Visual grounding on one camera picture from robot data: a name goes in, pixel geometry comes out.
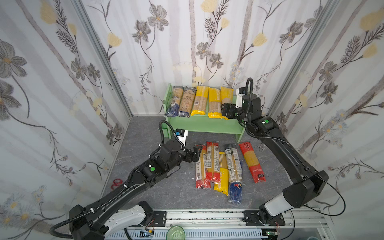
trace yellow spaghetti package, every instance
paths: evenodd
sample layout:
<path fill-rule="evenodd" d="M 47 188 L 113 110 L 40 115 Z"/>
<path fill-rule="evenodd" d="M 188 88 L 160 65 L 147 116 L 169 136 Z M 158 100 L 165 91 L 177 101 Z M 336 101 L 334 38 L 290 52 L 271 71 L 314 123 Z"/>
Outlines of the yellow spaghetti package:
<path fill-rule="evenodd" d="M 221 104 L 232 103 L 232 98 L 233 98 L 233 89 L 221 87 Z"/>
<path fill-rule="evenodd" d="M 223 118 L 221 115 L 221 96 L 220 90 L 209 88 L 209 118 Z"/>
<path fill-rule="evenodd" d="M 208 100 L 208 91 L 209 87 L 198 86 L 197 92 L 195 96 L 195 102 L 192 108 L 191 116 L 197 115 L 205 115 L 205 109 L 207 108 L 207 100 Z"/>
<path fill-rule="evenodd" d="M 215 183 L 215 191 L 222 192 L 228 196 L 229 174 L 225 152 L 219 152 L 218 158 L 220 162 L 220 183 Z"/>

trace red scissors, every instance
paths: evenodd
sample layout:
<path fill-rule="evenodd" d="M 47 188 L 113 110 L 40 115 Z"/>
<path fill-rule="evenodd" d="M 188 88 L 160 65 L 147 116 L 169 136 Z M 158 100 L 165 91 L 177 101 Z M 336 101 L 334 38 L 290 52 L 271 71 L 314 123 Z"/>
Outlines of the red scissors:
<path fill-rule="evenodd" d="M 123 181 L 122 181 L 120 178 L 115 179 L 115 180 L 113 180 L 113 184 L 112 184 L 111 188 L 112 188 L 113 190 L 115 190 L 115 188 L 117 188 L 118 186 L 120 186 L 122 183 L 123 183 Z"/>

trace red spaghetti package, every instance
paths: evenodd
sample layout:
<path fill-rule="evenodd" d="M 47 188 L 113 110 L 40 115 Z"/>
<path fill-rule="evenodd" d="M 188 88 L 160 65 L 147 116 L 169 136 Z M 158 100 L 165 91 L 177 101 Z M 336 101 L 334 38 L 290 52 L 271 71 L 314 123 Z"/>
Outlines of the red spaghetti package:
<path fill-rule="evenodd" d="M 199 160 L 196 163 L 196 188 L 211 188 L 211 183 L 206 178 L 205 175 L 205 162 L 207 161 L 207 146 L 205 145 L 196 145 L 202 146 Z"/>
<path fill-rule="evenodd" d="M 266 182 L 264 172 L 259 163 L 259 160 L 257 160 L 256 154 L 253 151 L 251 143 L 243 142 L 239 143 L 239 146 L 241 148 L 241 151 L 244 155 L 245 161 L 247 162 L 249 171 L 251 172 L 252 178 L 255 183 L 257 183 L 258 181 Z"/>
<path fill-rule="evenodd" d="M 220 161 L 218 158 L 218 143 L 207 142 L 207 164 L 205 165 L 207 179 L 220 183 Z"/>

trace product label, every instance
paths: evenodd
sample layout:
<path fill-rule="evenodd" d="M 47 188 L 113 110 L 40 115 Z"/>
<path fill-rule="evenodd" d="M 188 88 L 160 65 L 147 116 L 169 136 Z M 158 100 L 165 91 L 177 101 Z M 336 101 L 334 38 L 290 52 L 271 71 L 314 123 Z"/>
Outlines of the product label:
<path fill-rule="evenodd" d="M 201 179 L 201 161 L 199 159 L 196 163 L 196 181 Z"/>
<path fill-rule="evenodd" d="M 220 161 L 218 159 L 218 146 L 214 146 L 215 172 L 220 172 Z"/>
<path fill-rule="evenodd" d="M 205 165 L 205 168 L 211 168 L 212 167 L 212 155 L 211 155 L 212 147 L 207 147 L 207 164 Z"/>
<path fill-rule="evenodd" d="M 235 166 L 232 161 L 232 152 L 231 149 L 225 150 L 225 156 L 227 157 L 227 165 L 228 165 L 228 173 L 229 173 L 229 181 L 236 180 Z"/>
<path fill-rule="evenodd" d="M 237 175 L 239 177 L 239 180 L 241 181 L 243 179 L 243 175 L 242 175 L 242 169 L 241 169 L 241 165 L 240 165 L 240 160 L 235 159 L 235 164 L 236 164 Z"/>
<path fill-rule="evenodd" d="M 203 153 L 203 163 L 204 163 L 204 168 L 207 168 L 207 154 Z"/>

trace white label sticker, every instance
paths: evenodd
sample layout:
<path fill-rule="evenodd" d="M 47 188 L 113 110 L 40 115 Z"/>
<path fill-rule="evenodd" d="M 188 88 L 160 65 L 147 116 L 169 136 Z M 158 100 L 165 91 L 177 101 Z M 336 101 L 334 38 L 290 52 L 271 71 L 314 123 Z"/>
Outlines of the white label sticker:
<path fill-rule="evenodd" d="M 199 159 L 196 163 L 196 181 L 201 179 L 201 161 Z"/>
<path fill-rule="evenodd" d="M 206 168 L 212 167 L 211 150 L 212 150 L 211 146 L 207 147 L 207 164 L 205 165 Z"/>
<path fill-rule="evenodd" d="M 220 172 L 220 161 L 218 159 L 218 146 L 214 146 L 214 163 L 215 163 L 215 172 Z"/>
<path fill-rule="evenodd" d="M 232 148 L 232 152 L 233 152 L 233 157 L 235 158 L 235 160 L 240 160 L 239 158 L 239 154 L 237 153 L 237 149 L 236 148 Z"/>
<path fill-rule="evenodd" d="M 236 180 L 236 173 L 235 173 L 235 166 L 233 165 L 233 161 L 232 161 L 232 152 L 230 148 L 225 150 L 225 156 L 227 157 L 229 181 L 231 182 Z"/>
<path fill-rule="evenodd" d="M 204 162 L 204 179 L 207 177 L 205 175 L 205 169 L 207 168 L 207 154 L 203 153 L 203 162 Z"/>

